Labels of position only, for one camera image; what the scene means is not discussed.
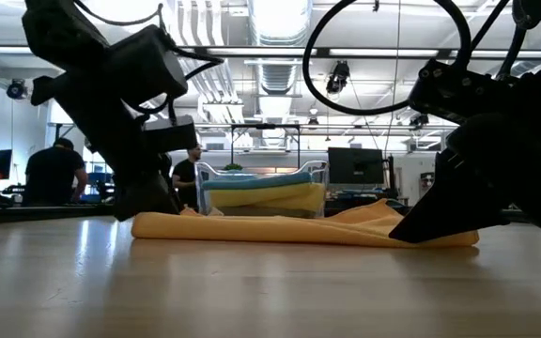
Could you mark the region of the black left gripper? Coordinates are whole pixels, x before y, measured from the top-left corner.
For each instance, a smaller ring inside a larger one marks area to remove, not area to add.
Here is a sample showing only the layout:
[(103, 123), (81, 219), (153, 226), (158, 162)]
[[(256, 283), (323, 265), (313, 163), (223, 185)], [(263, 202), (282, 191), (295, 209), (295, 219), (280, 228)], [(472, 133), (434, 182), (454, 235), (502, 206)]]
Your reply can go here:
[(164, 177), (170, 161), (147, 147), (145, 122), (132, 114), (144, 114), (142, 103), (158, 96), (170, 107), (187, 92), (174, 46), (155, 25), (113, 45), (86, 33), (30, 35), (31, 52), (64, 70), (35, 80), (33, 103), (55, 100), (117, 177), (134, 178), (116, 183), (113, 216), (119, 221), (142, 212), (180, 213), (178, 195)]

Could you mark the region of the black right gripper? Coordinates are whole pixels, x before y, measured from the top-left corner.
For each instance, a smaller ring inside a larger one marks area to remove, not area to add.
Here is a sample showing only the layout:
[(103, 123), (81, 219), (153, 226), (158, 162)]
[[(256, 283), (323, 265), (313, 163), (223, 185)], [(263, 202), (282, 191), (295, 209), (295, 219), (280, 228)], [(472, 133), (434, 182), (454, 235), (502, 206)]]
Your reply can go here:
[(390, 238), (422, 243), (508, 225), (505, 200), (541, 227), (541, 70), (480, 109), (448, 146), (454, 151), (436, 156), (433, 185)]

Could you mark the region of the clear plastic bin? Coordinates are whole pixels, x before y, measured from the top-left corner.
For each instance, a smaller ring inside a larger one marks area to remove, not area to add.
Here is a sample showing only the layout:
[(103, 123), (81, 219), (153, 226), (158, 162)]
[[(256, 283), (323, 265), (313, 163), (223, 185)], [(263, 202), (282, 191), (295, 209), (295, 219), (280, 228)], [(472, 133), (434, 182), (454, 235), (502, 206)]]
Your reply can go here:
[(308, 161), (302, 167), (295, 171), (288, 173), (274, 173), (274, 174), (259, 174), (248, 173), (243, 170), (240, 171), (216, 171), (210, 165), (205, 162), (198, 163), (195, 166), (195, 178), (197, 189), (197, 201), (199, 212), (203, 215), (212, 215), (220, 212), (225, 216), (286, 216), (304, 219), (314, 219), (321, 217), (324, 214), (324, 203), (318, 211), (307, 211), (301, 209), (282, 209), (271, 207), (219, 207), (216, 208), (211, 204), (209, 192), (202, 188), (204, 181), (214, 179), (219, 175), (225, 173), (243, 173), (254, 175), (257, 177), (270, 177), (279, 175), (289, 175), (293, 173), (309, 173), (313, 177), (312, 183), (320, 183), (325, 186), (325, 197), (327, 191), (327, 185), (329, 181), (329, 165), (325, 161)]

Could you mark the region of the blue microfiber towel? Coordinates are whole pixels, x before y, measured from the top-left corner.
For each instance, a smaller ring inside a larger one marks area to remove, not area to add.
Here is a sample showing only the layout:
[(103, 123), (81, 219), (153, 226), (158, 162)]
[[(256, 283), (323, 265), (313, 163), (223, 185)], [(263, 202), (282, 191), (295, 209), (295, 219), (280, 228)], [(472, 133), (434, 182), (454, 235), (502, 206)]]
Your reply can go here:
[(293, 173), (270, 177), (257, 177), (243, 173), (225, 173), (214, 179), (204, 181), (202, 188), (205, 191), (253, 190), (312, 182), (313, 177), (309, 173)]

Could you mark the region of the yellow microfiber towel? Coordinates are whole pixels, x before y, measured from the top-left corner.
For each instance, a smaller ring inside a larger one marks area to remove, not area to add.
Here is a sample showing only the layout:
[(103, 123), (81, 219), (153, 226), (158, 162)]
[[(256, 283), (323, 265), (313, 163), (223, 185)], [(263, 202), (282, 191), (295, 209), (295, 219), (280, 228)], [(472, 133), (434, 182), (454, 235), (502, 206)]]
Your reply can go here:
[(248, 190), (213, 190), (211, 204), (216, 207), (271, 207), (318, 211), (325, 198), (325, 186), (301, 183)]

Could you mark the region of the orange microfiber towel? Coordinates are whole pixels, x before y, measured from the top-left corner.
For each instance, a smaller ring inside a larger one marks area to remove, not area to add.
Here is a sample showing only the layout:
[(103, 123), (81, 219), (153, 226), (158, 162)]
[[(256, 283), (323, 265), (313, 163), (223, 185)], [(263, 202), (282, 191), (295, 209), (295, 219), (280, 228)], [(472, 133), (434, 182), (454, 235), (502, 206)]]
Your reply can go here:
[(187, 209), (178, 215), (143, 212), (134, 217), (134, 238), (310, 243), (411, 248), (389, 237), (403, 216), (385, 199), (334, 216), (300, 219), (284, 216), (204, 216)]

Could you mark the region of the person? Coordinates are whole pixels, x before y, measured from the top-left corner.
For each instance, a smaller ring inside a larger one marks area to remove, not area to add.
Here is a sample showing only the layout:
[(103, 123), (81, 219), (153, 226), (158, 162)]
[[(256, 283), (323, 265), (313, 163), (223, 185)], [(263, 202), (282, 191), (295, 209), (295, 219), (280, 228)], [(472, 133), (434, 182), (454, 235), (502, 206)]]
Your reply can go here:
[(182, 205), (197, 209), (197, 189), (195, 181), (195, 164), (201, 159), (201, 146), (187, 150), (186, 160), (179, 162), (173, 170), (172, 180), (178, 190), (178, 198)]
[(88, 181), (85, 162), (67, 138), (33, 154), (25, 169), (26, 207), (64, 206), (78, 202)]

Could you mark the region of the black aluminium frame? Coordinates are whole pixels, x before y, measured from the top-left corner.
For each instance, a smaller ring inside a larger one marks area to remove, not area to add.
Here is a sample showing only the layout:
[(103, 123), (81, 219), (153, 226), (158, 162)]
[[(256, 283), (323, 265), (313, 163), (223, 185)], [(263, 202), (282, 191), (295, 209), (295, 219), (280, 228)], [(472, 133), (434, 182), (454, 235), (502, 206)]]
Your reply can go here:
[(114, 211), (114, 207), (108, 205), (84, 205), (70, 207), (8, 207), (0, 208), (0, 223), (112, 216)]

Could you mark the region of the black gantry frame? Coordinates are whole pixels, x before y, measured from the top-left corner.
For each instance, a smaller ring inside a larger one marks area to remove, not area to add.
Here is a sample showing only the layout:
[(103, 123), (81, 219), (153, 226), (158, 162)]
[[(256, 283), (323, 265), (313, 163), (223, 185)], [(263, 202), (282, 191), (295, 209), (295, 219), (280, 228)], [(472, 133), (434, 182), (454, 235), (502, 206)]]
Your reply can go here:
[(267, 131), (267, 130), (277, 130), (277, 129), (283, 129), (286, 130), (294, 130), (297, 132), (297, 166), (301, 167), (301, 129), (302, 126), (299, 124), (273, 124), (273, 123), (243, 123), (243, 124), (230, 124), (230, 135), (231, 135), (231, 147), (230, 147), (230, 164), (234, 164), (234, 135), (235, 135), (235, 129), (243, 129), (244, 131), (247, 131), (249, 129), (256, 129), (260, 131)]

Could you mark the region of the long ceiling light rail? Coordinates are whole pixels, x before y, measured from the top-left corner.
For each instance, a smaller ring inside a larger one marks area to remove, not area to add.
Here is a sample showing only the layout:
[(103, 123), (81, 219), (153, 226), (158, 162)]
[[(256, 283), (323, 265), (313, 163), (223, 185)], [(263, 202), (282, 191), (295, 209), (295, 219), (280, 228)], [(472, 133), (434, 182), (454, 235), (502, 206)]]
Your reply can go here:
[[(217, 55), (222, 58), (297, 58), (302, 57), (304, 48), (300, 47), (262, 47), (262, 46), (184, 46), (183, 50), (190, 53)], [(23, 45), (0, 45), (0, 54), (29, 55), (32, 52)], [(392, 49), (392, 48), (343, 48), (316, 47), (312, 50), (314, 58), (342, 59), (454, 59), (457, 51), (453, 49)], [(518, 60), (541, 60), (541, 50), (521, 50)]]

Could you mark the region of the silver ventilation duct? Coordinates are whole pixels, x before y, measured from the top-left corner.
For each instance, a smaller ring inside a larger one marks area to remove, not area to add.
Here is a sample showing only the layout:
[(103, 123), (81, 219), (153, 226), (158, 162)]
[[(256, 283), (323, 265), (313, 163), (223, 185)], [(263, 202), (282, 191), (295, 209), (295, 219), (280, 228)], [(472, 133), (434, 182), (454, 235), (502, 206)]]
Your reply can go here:
[[(248, 0), (252, 43), (263, 47), (304, 46), (313, 0)], [(257, 66), (261, 88), (269, 95), (285, 95), (294, 86), (301, 61), (280, 59)]]

